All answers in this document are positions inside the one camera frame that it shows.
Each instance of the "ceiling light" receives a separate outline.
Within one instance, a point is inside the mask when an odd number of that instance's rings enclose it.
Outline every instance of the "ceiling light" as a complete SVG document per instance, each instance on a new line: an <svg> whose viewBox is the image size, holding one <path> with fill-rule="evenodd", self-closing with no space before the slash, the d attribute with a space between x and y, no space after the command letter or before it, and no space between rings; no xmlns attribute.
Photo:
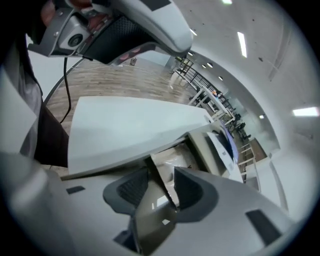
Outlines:
<svg viewBox="0 0 320 256"><path fill-rule="evenodd" d="M296 117L318 117L320 115L319 109L315 106L295 109L292 112Z"/></svg>
<svg viewBox="0 0 320 256"><path fill-rule="evenodd" d="M191 28L190 31L192 32L192 34L194 34L195 36L197 36L196 32L194 32Z"/></svg>
<svg viewBox="0 0 320 256"><path fill-rule="evenodd" d="M231 5L231 4L232 4L232 0L222 0L222 2L223 2L225 5Z"/></svg>
<svg viewBox="0 0 320 256"><path fill-rule="evenodd" d="M246 41L245 41L245 35L241 32L238 32L238 37L240 41L241 46L241 52L244 57L247 57L247 49L246 49Z"/></svg>

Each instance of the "person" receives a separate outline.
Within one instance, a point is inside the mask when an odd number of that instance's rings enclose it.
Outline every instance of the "person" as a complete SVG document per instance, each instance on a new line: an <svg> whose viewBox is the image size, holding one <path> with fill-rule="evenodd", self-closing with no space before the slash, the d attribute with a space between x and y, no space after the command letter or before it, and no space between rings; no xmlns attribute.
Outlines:
<svg viewBox="0 0 320 256"><path fill-rule="evenodd" d="M88 8L90 0L70 0L77 8ZM41 85L38 83L30 62L26 34L38 44L55 15L52 0L21 1L19 8L10 1L6 10L15 10L15 21L2 20L4 44L0 61L12 85L37 116L28 132L20 153L44 165L68 166L69 136L59 121L52 115L42 100ZM98 30L105 15L97 15L89 20L89 29Z"/></svg>

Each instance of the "ceiling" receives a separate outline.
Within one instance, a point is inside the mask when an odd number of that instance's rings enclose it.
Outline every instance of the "ceiling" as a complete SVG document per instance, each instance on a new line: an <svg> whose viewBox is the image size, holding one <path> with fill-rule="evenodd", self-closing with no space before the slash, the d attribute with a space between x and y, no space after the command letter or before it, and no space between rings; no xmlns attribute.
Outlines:
<svg viewBox="0 0 320 256"><path fill-rule="evenodd" d="M280 147L288 147L292 136L303 136L315 145L320 143L319 118L308 121L292 115L293 109L320 106L319 64L295 23L276 3L174 2L197 33L191 50L223 68L245 87L254 98L245 102L247 107L255 110L258 103L263 109ZM237 32L244 34L247 58L241 54Z"/></svg>

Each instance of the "cable on floor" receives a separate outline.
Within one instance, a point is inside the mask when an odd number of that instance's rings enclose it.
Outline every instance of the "cable on floor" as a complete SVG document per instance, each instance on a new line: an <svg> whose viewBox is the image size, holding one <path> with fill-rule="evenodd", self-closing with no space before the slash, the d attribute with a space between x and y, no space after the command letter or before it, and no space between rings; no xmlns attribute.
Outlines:
<svg viewBox="0 0 320 256"><path fill-rule="evenodd" d="M64 118L63 118L62 121L60 122L60 124L62 124L62 122L65 120L65 118L67 117L67 115L69 114L69 112L70 112L70 110L71 110L71 97L70 97L70 91L69 91L69 85L68 85L68 79L67 79L67 61L68 61L68 58L64 58L64 63L63 63L63 77L64 77L66 94L68 95L69 108L68 108L68 111L66 112Z"/></svg>

